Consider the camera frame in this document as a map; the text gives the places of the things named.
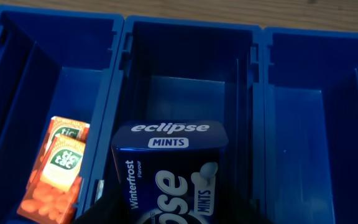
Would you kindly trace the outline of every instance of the wood grain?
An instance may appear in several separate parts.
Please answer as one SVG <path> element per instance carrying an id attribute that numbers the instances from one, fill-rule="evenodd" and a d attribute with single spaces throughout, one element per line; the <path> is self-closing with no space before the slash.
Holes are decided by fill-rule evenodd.
<path id="1" fill-rule="evenodd" d="M 0 0 L 0 4 L 358 31 L 358 0 Z"/>

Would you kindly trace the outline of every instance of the orange tic tac box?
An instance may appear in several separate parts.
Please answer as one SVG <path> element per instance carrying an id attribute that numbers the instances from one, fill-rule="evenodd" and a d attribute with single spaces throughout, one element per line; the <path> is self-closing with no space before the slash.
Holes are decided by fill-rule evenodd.
<path id="1" fill-rule="evenodd" d="M 70 223 L 81 187 L 78 173 L 84 151 L 85 143 L 58 134 L 17 213 L 39 223 Z"/>
<path id="2" fill-rule="evenodd" d="M 86 138 L 88 137 L 89 130 L 90 124 L 88 123 L 62 118 L 59 116 L 52 117 L 50 119 L 48 131 L 44 137 L 44 141 L 32 168 L 32 172 L 26 188 L 29 188 L 32 179 L 35 177 L 35 174 L 37 173 L 46 153 L 50 148 L 51 143 L 57 134 L 66 135 L 73 139 L 85 142 Z"/>

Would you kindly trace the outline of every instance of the tic tac box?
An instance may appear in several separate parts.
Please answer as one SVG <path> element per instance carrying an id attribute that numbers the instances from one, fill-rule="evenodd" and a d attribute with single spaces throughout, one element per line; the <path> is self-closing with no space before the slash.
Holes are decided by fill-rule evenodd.
<path id="1" fill-rule="evenodd" d="M 131 223 L 215 223 L 226 132 L 217 121 L 131 121 L 112 151 Z"/>

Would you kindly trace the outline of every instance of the candy box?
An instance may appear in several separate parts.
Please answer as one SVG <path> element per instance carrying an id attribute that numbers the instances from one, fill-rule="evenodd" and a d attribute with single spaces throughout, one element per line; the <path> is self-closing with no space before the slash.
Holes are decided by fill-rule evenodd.
<path id="1" fill-rule="evenodd" d="M 222 156 L 217 121 L 131 121 L 112 151 L 131 223 L 215 223 Z"/>
<path id="2" fill-rule="evenodd" d="M 37 159 L 35 160 L 29 181 L 27 183 L 27 189 L 32 182 L 32 179 L 35 177 L 48 149 L 50 148 L 51 143 L 55 139 L 56 135 L 62 134 L 69 136 L 73 139 L 77 139 L 85 142 L 88 137 L 90 129 L 90 124 L 85 122 L 76 121 L 73 119 L 62 118 L 59 116 L 54 116 L 50 119 L 48 131 L 44 137 L 44 141 L 38 153 Z"/>
<path id="3" fill-rule="evenodd" d="M 58 134 L 17 213 L 39 223 L 69 223 L 80 191 L 85 143 Z"/>

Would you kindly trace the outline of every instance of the blue container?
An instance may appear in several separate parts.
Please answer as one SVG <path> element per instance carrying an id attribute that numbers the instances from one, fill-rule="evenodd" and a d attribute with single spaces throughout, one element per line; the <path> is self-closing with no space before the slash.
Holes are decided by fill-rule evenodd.
<path id="1" fill-rule="evenodd" d="M 358 34 L 122 24 L 0 7 L 0 222 L 27 222 L 16 208 L 57 115 L 91 123 L 77 217 L 100 180 L 104 191 L 118 182 L 110 140 L 121 124 L 212 119 L 229 138 L 226 223 L 241 222 L 240 203 L 278 224 L 358 223 Z"/>
<path id="2" fill-rule="evenodd" d="M 90 175 L 123 22 L 0 6 L 0 223 L 29 222 L 16 210 L 52 116 L 91 124 L 80 172 Z"/>

